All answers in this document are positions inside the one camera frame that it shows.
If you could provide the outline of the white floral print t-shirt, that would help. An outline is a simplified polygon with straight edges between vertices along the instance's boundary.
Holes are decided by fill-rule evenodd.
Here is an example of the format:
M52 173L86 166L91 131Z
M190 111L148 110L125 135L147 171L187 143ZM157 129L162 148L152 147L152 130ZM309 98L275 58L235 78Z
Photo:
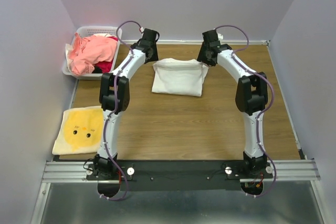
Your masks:
M192 60L167 58L153 64L152 92L201 97L208 66Z

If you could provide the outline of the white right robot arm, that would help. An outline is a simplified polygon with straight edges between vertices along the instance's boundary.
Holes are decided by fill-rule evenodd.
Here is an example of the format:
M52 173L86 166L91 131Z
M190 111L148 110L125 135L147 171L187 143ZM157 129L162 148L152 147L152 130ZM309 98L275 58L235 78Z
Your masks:
M235 103L242 113L245 127L243 159L225 164L229 178L252 178L266 169L263 142L263 111L268 103L266 75L242 62L227 44L221 44L216 30L202 33L203 42L197 61L207 66L220 65L237 82Z

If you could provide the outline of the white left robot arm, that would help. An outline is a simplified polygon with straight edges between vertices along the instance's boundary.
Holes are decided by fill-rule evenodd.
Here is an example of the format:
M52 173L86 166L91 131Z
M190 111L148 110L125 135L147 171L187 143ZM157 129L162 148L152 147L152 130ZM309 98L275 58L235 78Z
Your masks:
M142 65L158 61L156 43L159 37L159 32L144 29L142 37L130 46L128 55L120 65L101 77L99 102L103 110L103 130L93 165L104 179L112 179L118 170L119 126L122 114L130 103L130 80Z

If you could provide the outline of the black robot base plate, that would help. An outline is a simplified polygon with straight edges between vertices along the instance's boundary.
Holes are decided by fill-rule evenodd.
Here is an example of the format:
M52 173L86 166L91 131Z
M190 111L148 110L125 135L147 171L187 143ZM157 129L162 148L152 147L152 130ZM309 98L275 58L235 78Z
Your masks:
M117 160L85 163L98 191L240 190L243 182L272 179L269 164L250 168L243 160Z

